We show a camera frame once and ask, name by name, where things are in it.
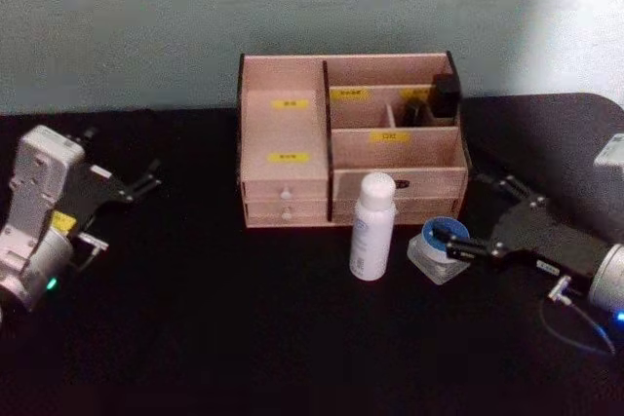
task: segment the black tablecloth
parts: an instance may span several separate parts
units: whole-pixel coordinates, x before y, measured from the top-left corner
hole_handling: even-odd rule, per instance
[[[569,113],[590,98],[599,101],[587,112],[603,122],[592,124],[601,146],[624,117],[595,96],[468,100],[464,130],[476,153],[496,148],[508,169],[557,199],[550,186],[557,176],[531,170],[531,152],[552,159],[553,149],[535,141],[529,121],[565,111],[564,122],[543,126],[586,136],[587,126],[574,125],[586,116]],[[502,130],[484,133],[494,113]],[[525,119],[515,126],[518,115]],[[3,415],[146,407],[162,414],[561,414],[599,406],[621,414],[624,360],[577,352],[545,331],[537,304],[553,281],[540,272],[473,266],[435,286],[406,257],[418,229],[400,227],[385,276],[367,284],[348,269],[349,229],[246,230],[233,110],[4,117],[0,180],[8,182],[18,138],[35,124],[74,134],[96,126],[91,161],[132,180],[159,157],[164,184],[138,205],[107,210],[93,232],[110,241],[109,251],[52,291],[17,335],[2,338]],[[510,143],[529,137],[534,143],[522,151]],[[562,204],[600,231],[600,210],[570,200]],[[3,213],[9,201],[2,191]],[[502,208],[485,186],[471,183],[461,219],[486,236]],[[580,304],[624,345],[624,330],[609,314]],[[566,312],[549,313],[568,333],[600,344]],[[89,387],[72,392],[63,384]]]

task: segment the white connector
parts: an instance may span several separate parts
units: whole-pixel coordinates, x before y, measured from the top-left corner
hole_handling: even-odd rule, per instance
[[[564,275],[559,278],[559,281],[557,282],[557,284],[555,284],[555,287],[553,287],[548,293],[548,298],[553,302],[561,302],[566,306],[571,305],[572,300],[569,297],[564,296],[564,292],[566,291],[569,282],[571,281],[572,278],[568,275]]]

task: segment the wooden organizer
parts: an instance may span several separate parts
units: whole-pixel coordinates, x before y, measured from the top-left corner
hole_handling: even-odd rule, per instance
[[[352,224],[374,170],[397,181],[398,224],[456,217],[468,175],[459,99],[449,53],[241,56],[247,226]]]

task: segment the drawer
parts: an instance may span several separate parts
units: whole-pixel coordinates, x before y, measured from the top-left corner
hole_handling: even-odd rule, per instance
[[[421,198],[395,199],[397,216],[395,224],[424,224],[434,216],[456,216],[457,199]],[[355,200],[335,200],[333,221],[339,224],[353,224]]]
[[[327,200],[296,202],[249,202],[245,204],[249,224],[297,225],[327,221]]]
[[[326,199],[327,195],[328,183],[326,179],[252,180],[243,182],[243,196],[248,201]]]
[[[335,170],[333,197],[336,200],[356,200],[360,196],[362,179],[373,170]],[[466,168],[421,168],[412,170],[383,170],[397,182],[397,199],[456,199],[462,193]]]

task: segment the yellow label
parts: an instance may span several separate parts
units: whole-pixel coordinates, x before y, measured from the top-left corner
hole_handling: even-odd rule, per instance
[[[331,90],[331,99],[368,99],[371,92],[368,88],[343,88]]]
[[[271,101],[271,105],[273,109],[305,109],[308,107],[310,101],[307,99],[276,99],[275,101]]]
[[[52,213],[52,227],[56,228],[62,234],[68,234],[71,228],[76,224],[76,218],[72,218],[68,214],[54,211]]]
[[[403,88],[401,90],[401,97],[403,99],[421,99],[426,101],[429,99],[429,94],[431,94],[432,88],[433,87]]]
[[[307,163],[310,155],[308,153],[269,153],[266,159],[269,163]]]
[[[378,141],[410,141],[409,132],[371,132],[370,141],[377,143]]]

